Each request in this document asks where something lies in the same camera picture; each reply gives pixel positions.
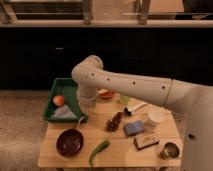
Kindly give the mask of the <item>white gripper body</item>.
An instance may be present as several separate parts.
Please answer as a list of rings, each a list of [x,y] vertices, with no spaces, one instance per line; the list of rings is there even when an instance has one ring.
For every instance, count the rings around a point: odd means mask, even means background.
[[[93,112],[96,106],[97,97],[98,97],[97,94],[86,97],[85,95],[82,95],[80,92],[77,92],[77,100],[79,107],[85,115],[90,115]]]

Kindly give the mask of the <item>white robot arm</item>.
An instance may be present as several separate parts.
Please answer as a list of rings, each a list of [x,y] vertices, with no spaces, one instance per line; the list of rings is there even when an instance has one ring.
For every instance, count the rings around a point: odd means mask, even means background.
[[[104,88],[187,116],[181,171],[213,171],[213,86],[109,72],[90,55],[71,71],[77,99],[93,106]]]

